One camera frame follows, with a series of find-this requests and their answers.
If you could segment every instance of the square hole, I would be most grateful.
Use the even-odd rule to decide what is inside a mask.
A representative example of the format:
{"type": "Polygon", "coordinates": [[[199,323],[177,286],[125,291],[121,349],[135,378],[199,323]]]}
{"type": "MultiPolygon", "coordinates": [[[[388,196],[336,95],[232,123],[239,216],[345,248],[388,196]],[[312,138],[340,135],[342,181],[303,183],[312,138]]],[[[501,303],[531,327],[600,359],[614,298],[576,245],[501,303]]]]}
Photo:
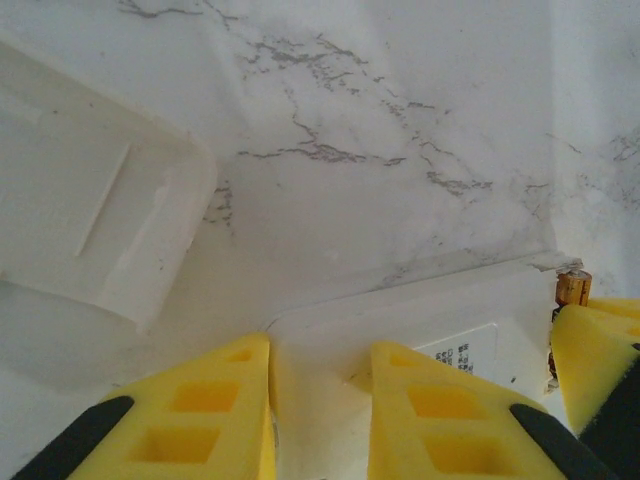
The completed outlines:
{"type": "Polygon", "coordinates": [[[230,412],[238,389],[238,385],[231,382],[182,385],[170,408],[174,412],[230,412]]]}
{"type": "Polygon", "coordinates": [[[251,350],[242,350],[227,357],[227,362],[248,362],[251,360],[251,350]]]}
{"type": "Polygon", "coordinates": [[[442,473],[509,476],[517,472],[497,439],[430,436],[424,439],[433,465],[442,473]]]}
{"type": "Polygon", "coordinates": [[[149,463],[198,463],[207,461],[219,432],[207,428],[157,427],[147,430],[130,459],[149,463]]]}
{"type": "Polygon", "coordinates": [[[481,419],[487,414],[475,395],[453,385],[412,385],[407,389],[419,417],[481,419]]]}

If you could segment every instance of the marble floor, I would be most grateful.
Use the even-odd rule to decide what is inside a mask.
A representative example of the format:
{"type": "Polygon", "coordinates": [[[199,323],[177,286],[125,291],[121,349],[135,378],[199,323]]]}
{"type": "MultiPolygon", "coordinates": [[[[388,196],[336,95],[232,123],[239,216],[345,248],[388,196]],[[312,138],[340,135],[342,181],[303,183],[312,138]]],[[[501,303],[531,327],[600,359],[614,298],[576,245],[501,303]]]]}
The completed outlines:
{"type": "MultiPolygon", "coordinates": [[[[220,167],[144,338],[3,285],[6,375],[96,396],[278,311],[547,250],[581,257],[595,294],[640,295],[639,15],[631,0],[5,0],[1,28],[197,135],[220,167]]],[[[62,424],[73,398],[56,400],[62,424]]]]}

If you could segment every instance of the marble wall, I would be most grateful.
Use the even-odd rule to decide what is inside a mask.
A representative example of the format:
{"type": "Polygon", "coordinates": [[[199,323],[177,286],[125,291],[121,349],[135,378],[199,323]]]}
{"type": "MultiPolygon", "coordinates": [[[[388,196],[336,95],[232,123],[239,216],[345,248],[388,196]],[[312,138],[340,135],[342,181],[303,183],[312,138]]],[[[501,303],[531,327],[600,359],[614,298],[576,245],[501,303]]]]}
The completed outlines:
{"type": "Polygon", "coordinates": [[[640,292],[637,2],[7,0],[0,13],[218,157],[173,315],[268,316],[556,248],[584,258],[596,293],[640,292]]]}

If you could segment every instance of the white plastic lid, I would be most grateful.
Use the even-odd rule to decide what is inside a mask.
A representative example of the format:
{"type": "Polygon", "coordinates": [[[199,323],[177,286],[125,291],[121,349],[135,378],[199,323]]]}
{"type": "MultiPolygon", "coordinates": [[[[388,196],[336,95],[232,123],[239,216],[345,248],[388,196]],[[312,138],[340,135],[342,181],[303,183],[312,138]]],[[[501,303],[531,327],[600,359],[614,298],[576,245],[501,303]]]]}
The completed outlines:
{"type": "Polygon", "coordinates": [[[215,161],[37,57],[0,32],[2,280],[144,327],[213,194],[215,161]]]}

